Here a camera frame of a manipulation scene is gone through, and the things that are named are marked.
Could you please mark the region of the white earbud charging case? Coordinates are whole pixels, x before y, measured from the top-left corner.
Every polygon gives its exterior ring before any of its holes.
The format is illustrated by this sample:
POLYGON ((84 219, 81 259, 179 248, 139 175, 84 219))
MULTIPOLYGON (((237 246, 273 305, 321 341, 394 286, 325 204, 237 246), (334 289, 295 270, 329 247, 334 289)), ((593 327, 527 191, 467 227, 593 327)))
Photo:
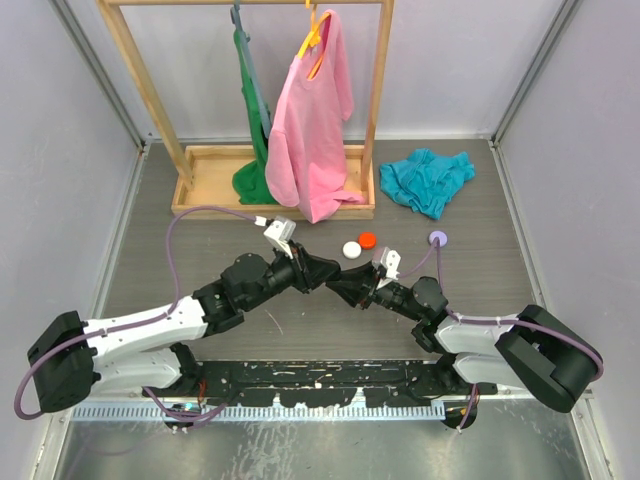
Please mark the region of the white earbud charging case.
POLYGON ((362 247, 356 241, 348 241, 344 243, 342 253, 346 259, 355 260, 361 256, 362 247))

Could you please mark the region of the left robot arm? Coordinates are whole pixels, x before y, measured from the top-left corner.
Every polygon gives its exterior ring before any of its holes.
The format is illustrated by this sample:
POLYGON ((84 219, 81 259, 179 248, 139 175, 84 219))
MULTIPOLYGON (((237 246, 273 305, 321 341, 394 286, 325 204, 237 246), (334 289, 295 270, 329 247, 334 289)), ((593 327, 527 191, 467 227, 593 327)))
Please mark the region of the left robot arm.
POLYGON ((122 317, 83 320, 58 315, 27 352, 41 412, 55 413, 86 399, 104 380, 101 368, 132 354, 181 340, 224 333, 288 288, 309 293, 335 279, 335 260, 309 254, 297 243, 272 262, 255 253, 237 257, 219 279, 173 303, 122 317))

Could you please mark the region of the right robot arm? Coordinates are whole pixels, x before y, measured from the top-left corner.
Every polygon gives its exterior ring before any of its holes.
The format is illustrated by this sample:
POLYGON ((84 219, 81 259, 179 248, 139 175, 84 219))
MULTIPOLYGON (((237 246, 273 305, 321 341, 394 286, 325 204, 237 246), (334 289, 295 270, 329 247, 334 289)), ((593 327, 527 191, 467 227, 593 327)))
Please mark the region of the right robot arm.
POLYGON ((377 305, 415 321, 416 343, 444 358, 438 379, 449 393, 499 384, 525 389, 545 406, 568 413, 604 373, 601 355, 538 305, 508 316, 463 315, 450 308, 437 279, 423 276, 405 286, 382 272, 366 264, 326 285, 354 308, 377 305))

